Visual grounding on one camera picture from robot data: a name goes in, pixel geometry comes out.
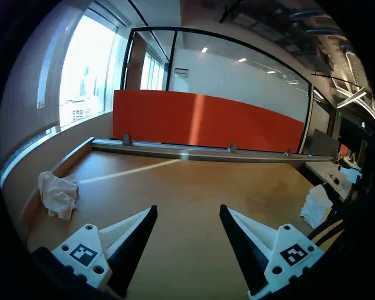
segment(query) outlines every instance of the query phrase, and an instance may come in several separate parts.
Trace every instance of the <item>window frame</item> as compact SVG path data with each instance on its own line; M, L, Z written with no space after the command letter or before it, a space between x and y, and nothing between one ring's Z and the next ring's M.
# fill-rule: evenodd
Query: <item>window frame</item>
M113 28L115 35L114 39L112 41L111 45L111 50L110 50L110 55L108 59L108 64L107 64L107 70L106 70L106 75L105 75L105 84L104 84L104 98L103 98L103 111L95 113L94 115L89 114L83 118L77 118L77 116L83 116L84 113L86 114L87 112L83 112L81 114L77 114L77 110L73 111L71 117L75 118L75 121L72 121L71 123L60 126L60 124L53 126L51 128L48 128L45 131L45 134L40 133L35 135L33 138L31 138L28 142L24 143L19 147L16 151L14 151L13 154L9 156L8 159L5 160L4 164L0 166L0 187L2 188L7 176L10 174L10 172L13 170L13 168L30 152L32 152L35 148L46 142L48 139L56 136L57 134L60 134L61 132L64 132L65 130L77 126L85 121L91 120L93 118L108 114L113 111L113 95L114 94L114 86L118 85L121 82L121 76L122 76L122 70L123 70L123 60L124 60L124 55L126 51L126 46L128 43L128 34L129 34L129 29L125 25L124 22L122 22L117 16L115 16L112 12L110 12L108 9L106 9L103 5L101 5L98 2L92 2L89 7L83 12L83 14L80 16L80 19L82 19L83 16L86 16L88 18L91 18L92 20L95 20L96 22L106 26L109 28L106 24L111 24L112 27L109 28L110 30ZM109 82L109 69L111 67L111 63L113 67L113 77L111 78L111 82ZM110 93L108 93L108 87L112 87Z

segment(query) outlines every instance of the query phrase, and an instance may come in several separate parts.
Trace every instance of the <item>white napkin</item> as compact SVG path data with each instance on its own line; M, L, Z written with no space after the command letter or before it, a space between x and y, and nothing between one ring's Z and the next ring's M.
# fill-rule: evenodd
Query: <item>white napkin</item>
M319 184L309 190L300 216L312 227L317 228L327 218L331 211L332 202L329 200L324 187Z
M39 175L38 187L48 215L58 215L60 219L70 220L78 197L78 181L74 176L58 178L52 172L43 172Z

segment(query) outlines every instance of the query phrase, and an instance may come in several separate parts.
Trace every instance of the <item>orange partition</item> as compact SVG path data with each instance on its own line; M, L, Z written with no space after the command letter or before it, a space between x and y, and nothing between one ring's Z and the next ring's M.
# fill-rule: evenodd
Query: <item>orange partition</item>
M116 90L113 137L122 140L286 152L297 151L304 124L283 114L202 94Z

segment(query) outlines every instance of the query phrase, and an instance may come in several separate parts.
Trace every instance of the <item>glass partition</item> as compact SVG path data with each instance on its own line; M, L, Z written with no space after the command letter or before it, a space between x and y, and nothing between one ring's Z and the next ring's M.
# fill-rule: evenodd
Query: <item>glass partition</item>
M180 76L178 70L186 70L187 74ZM246 46L204 34L178 32L170 91L242 102L305 123L309 87L292 70Z
M300 151L312 86L282 61L253 45L191 28L136 28L128 42L122 90L183 94L120 93L128 103L115 114L120 133L129 128L137 140L163 144Z

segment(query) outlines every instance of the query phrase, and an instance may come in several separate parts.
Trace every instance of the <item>table surface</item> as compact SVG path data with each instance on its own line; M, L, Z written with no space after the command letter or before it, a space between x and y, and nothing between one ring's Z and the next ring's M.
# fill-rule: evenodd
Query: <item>table surface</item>
M338 170L337 164L332 161L315 161L306 162L305 165L313 171L320 179L325 183L330 184L336 192L340 195L341 200L345 200L352 186L351 182L348 182L346 174ZM330 174L339 179L339 184L334 183Z
M28 249L53 250L86 223L102 229L157 205L158 218L127 299L247 299L248 287L219 217L221 204L273 228L290 223L305 235L312 231L300 209L313 186L285 163L93 151L70 173L79 180L71 221L49 217L41 205Z

